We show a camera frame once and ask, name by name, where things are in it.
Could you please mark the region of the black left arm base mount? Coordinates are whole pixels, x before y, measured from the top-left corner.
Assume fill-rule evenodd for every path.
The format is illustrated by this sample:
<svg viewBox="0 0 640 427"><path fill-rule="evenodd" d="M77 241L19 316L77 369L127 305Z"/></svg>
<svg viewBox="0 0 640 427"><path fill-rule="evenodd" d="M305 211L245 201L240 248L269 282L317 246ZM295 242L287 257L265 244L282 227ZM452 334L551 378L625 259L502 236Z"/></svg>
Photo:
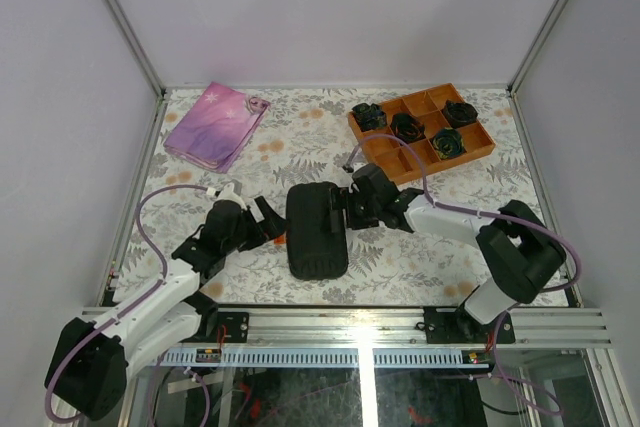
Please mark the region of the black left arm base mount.
<svg viewBox="0 0 640 427"><path fill-rule="evenodd" d="M205 315L196 330L188 338L190 342L246 343L249 332L248 312L217 312Z"/></svg>

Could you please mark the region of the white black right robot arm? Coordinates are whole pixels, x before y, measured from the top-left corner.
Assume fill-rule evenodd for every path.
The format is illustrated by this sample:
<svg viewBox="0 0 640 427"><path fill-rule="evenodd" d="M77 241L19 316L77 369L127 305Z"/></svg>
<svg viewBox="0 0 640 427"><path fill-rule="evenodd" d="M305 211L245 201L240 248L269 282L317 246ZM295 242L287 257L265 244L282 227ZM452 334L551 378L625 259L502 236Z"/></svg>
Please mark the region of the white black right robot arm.
<svg viewBox="0 0 640 427"><path fill-rule="evenodd" d="M481 252L490 278L465 298L455 319L458 334L467 341L482 339L509 308L535 300L566 261L559 238L521 201L488 212L444 204L426 188L400 190L375 164L348 171L352 184L329 195L333 227L342 214L352 230L383 224L456 240Z"/></svg>

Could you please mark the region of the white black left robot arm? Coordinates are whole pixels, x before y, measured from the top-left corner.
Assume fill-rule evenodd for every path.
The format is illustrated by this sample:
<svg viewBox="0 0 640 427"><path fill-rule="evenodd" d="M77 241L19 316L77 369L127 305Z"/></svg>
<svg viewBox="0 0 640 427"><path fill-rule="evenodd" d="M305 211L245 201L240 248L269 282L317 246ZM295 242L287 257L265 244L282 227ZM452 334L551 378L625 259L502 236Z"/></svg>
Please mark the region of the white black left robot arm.
<svg viewBox="0 0 640 427"><path fill-rule="evenodd" d="M255 202L262 220L238 196L219 197L157 277L94 320L76 317L65 325L44 381L51 421L67 421L54 411L54 399L91 420L105 417L152 360L185 339L204 342L220 333L218 304L202 287L229 254L255 249L286 230L285 219L263 197Z"/></svg>

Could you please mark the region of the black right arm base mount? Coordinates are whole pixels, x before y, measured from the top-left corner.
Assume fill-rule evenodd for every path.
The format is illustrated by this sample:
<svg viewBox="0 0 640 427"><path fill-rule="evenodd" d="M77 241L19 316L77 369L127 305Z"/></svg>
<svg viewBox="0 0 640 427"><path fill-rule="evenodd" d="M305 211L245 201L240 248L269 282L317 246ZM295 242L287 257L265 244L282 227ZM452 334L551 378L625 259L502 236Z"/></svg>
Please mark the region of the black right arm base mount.
<svg viewBox="0 0 640 427"><path fill-rule="evenodd" d="M498 319L481 324L472 319L461 307L424 307L423 330L429 344L485 344L490 340L498 345L514 344L515 333L509 314L496 329Z"/></svg>

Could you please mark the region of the black plastic tool case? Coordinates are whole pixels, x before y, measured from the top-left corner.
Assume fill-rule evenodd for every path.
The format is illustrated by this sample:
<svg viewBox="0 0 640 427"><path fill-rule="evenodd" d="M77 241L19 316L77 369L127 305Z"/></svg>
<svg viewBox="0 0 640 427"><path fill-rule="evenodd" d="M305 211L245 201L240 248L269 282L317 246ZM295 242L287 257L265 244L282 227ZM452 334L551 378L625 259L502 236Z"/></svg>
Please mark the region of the black plastic tool case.
<svg viewBox="0 0 640 427"><path fill-rule="evenodd" d="M329 190L332 182L299 184L286 198L286 249L289 270L298 280L342 277L348 268L346 231L332 233Z"/></svg>

